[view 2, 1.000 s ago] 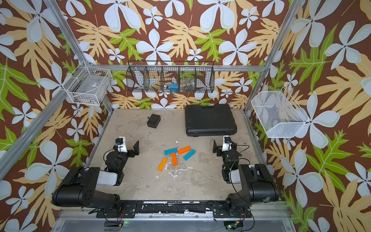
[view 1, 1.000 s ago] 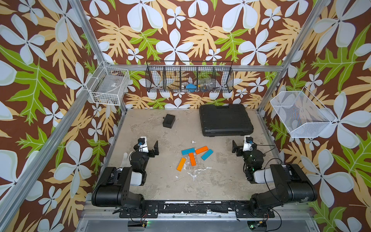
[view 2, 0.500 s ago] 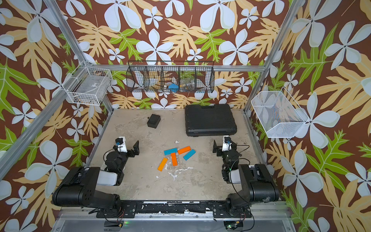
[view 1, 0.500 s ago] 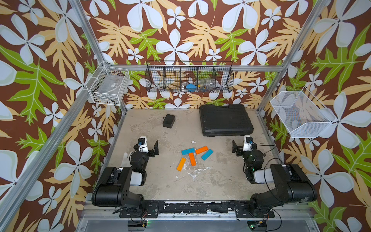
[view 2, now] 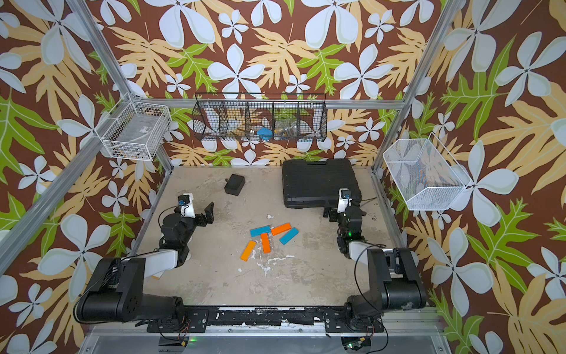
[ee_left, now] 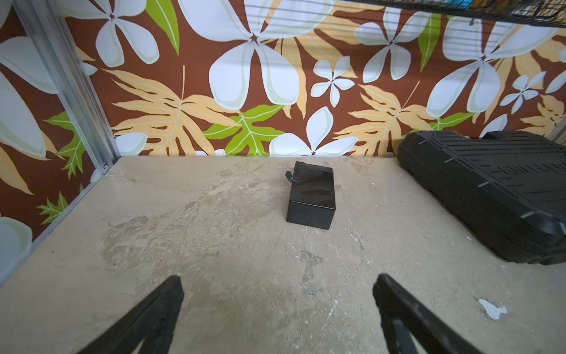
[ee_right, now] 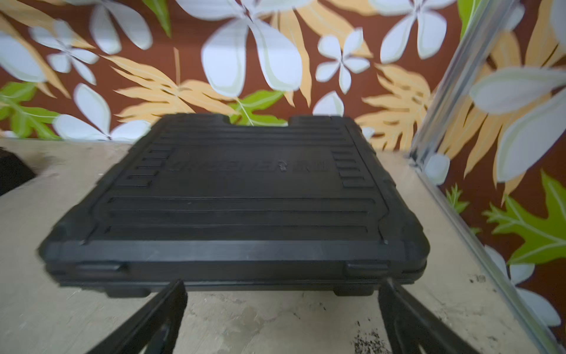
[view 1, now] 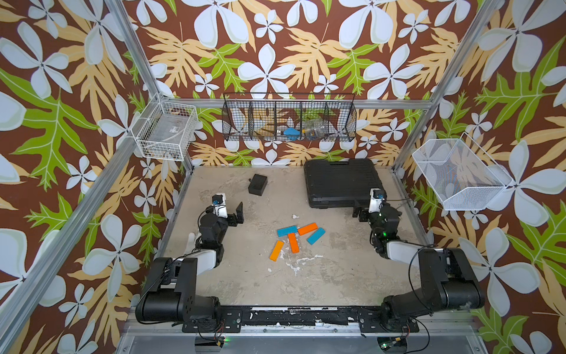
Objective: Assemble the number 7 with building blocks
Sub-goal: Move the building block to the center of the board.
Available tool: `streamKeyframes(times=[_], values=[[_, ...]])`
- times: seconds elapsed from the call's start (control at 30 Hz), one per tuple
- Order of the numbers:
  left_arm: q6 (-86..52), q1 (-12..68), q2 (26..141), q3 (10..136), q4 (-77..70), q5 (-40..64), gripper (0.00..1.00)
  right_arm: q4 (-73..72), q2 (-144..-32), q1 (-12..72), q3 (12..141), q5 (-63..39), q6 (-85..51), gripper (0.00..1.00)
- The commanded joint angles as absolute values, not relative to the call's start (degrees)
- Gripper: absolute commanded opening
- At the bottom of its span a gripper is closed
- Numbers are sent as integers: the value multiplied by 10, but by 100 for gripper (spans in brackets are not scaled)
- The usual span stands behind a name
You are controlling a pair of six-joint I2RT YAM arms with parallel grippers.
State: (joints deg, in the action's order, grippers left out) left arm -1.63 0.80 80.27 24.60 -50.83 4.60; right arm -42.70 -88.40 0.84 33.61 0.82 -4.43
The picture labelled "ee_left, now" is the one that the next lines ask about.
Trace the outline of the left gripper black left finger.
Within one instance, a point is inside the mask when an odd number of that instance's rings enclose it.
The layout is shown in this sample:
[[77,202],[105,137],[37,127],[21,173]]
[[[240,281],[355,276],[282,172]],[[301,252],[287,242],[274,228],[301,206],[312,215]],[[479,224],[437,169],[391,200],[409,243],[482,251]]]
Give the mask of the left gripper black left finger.
[[178,275],[162,284],[81,353],[168,353],[184,301]]

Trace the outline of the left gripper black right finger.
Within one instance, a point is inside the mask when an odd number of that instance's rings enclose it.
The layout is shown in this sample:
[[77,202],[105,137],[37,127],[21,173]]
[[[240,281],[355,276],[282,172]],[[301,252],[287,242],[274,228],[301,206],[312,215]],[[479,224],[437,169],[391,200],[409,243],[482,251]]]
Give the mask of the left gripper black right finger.
[[372,294],[390,353],[479,353],[417,298],[386,273],[378,276]]

